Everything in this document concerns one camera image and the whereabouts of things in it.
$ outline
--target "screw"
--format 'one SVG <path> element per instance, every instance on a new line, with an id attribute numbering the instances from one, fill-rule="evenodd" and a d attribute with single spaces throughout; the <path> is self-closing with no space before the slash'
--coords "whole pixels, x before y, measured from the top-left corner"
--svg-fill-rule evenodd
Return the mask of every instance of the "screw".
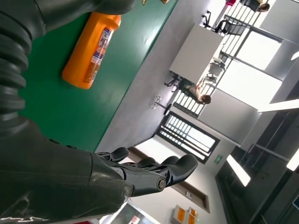
<path id="1" fill-rule="evenodd" d="M 166 181 L 164 177 L 162 177 L 158 180 L 158 189 L 163 190 L 166 186 Z"/>

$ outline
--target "white desk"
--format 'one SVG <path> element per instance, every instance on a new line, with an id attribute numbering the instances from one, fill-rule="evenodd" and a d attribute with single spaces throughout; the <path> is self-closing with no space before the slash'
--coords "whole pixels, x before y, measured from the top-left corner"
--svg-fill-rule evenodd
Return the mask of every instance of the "white desk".
<path id="1" fill-rule="evenodd" d="M 194 25 L 169 70 L 197 84 L 205 76 L 213 57 L 219 57 L 223 36 Z"/>

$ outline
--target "orange bottle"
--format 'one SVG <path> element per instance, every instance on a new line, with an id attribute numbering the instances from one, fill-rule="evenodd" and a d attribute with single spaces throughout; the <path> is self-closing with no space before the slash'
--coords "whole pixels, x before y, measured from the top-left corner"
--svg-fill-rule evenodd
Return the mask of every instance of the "orange bottle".
<path id="1" fill-rule="evenodd" d="M 100 68 L 120 15 L 92 13 L 63 71 L 63 79 L 72 85 L 89 89 Z"/>

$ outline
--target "green table surface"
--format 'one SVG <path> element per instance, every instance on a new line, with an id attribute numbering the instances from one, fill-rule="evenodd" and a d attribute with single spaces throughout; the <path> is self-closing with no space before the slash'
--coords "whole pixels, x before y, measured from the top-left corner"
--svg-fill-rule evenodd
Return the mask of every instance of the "green table surface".
<path id="1" fill-rule="evenodd" d="M 89 15 L 33 42 L 26 88 L 20 95 L 26 109 L 48 138 L 94 152 L 177 0 L 163 5 L 141 0 L 122 17 L 93 86 L 82 90 L 64 82 L 61 72 Z"/>

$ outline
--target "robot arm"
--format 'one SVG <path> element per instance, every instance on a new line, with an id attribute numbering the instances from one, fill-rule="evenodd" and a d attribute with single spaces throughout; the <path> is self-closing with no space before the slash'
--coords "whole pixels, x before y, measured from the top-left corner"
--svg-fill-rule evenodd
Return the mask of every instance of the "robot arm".
<path id="1" fill-rule="evenodd" d="M 84 13 L 122 14 L 133 5 L 134 0 L 0 0 L 0 224 L 100 217 L 131 196 L 183 181 L 197 166 L 193 156 L 151 170 L 120 165 L 113 161 L 115 155 L 49 140 L 17 114 L 25 107 L 18 90 L 26 86 L 21 74 L 28 68 L 34 39 Z"/>

